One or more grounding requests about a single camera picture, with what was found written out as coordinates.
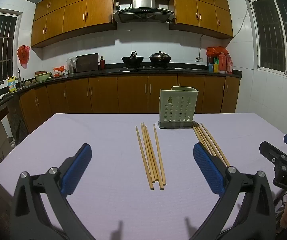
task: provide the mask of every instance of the red plastic bag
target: red plastic bag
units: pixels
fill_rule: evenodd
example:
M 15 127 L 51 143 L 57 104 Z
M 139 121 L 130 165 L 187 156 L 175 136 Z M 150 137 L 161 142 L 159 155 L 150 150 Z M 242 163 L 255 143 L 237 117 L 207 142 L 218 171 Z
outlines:
M 29 51 L 30 47 L 26 45 L 20 46 L 20 48 L 17 51 L 17 56 L 19 58 L 20 64 L 24 69 L 27 69 L 27 64 L 29 61 Z
M 216 57 L 222 52 L 224 53 L 224 55 L 227 55 L 229 53 L 229 51 L 227 51 L 224 47 L 221 47 L 221 46 L 207 48 L 207 56 L 210 56 L 210 57 Z

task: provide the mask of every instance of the bowl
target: bowl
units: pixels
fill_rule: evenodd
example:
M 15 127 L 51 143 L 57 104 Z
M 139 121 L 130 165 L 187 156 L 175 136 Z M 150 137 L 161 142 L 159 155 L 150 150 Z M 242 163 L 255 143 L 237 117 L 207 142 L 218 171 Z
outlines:
M 39 75 L 35 75 L 35 78 L 36 78 L 37 82 L 40 82 L 40 81 L 46 80 L 50 76 L 51 76 L 51 73 L 50 72 L 46 72 L 46 73 L 42 73 L 42 74 L 39 74 Z

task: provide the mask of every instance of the metal screw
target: metal screw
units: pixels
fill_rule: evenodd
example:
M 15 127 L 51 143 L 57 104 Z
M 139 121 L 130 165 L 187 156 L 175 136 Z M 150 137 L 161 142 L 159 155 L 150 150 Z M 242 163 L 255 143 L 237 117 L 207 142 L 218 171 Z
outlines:
M 228 171 L 229 171 L 230 173 L 236 173 L 236 172 L 237 172 L 237 169 L 236 169 L 235 167 L 233 167 L 233 166 L 230 166 L 230 167 L 228 168 Z
M 259 177 L 264 177 L 264 176 L 266 176 L 266 174 L 263 172 L 263 171 L 258 171 L 258 175 L 259 175 Z
M 58 169 L 57 169 L 56 167 L 53 167 L 53 168 L 51 168 L 51 169 L 49 170 L 49 173 L 50 173 L 50 174 L 56 174 L 57 171 L 58 171 Z
M 27 177 L 27 175 L 28 175 L 28 173 L 24 171 L 20 174 L 20 177 L 25 178 L 25 177 Z

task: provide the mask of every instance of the window frame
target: window frame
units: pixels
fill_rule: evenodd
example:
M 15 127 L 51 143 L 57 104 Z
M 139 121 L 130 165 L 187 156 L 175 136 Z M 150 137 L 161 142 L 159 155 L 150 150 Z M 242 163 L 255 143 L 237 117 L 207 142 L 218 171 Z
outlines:
M 16 58 L 16 54 L 15 54 L 15 45 L 17 44 L 18 41 L 18 25 L 19 25 L 19 15 L 16 14 L 11 14 L 11 13 L 0 13 L 0 15 L 5 15 L 5 16 L 10 16 L 10 17 L 14 17 L 16 18 L 16 24 L 14 27 L 14 31 L 13 31 L 13 49 L 12 49 L 12 70 L 13 70 L 13 75 L 15 73 L 15 66 L 17 63 L 17 58 Z

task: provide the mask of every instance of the pot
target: pot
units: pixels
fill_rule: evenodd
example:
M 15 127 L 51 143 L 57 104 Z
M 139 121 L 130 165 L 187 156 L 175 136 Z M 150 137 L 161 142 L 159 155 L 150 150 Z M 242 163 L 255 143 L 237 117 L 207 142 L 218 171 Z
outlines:
M 158 53 L 151 54 L 149 58 L 152 63 L 157 64 L 167 64 L 171 60 L 171 57 L 168 54 L 161 51 L 159 51 Z

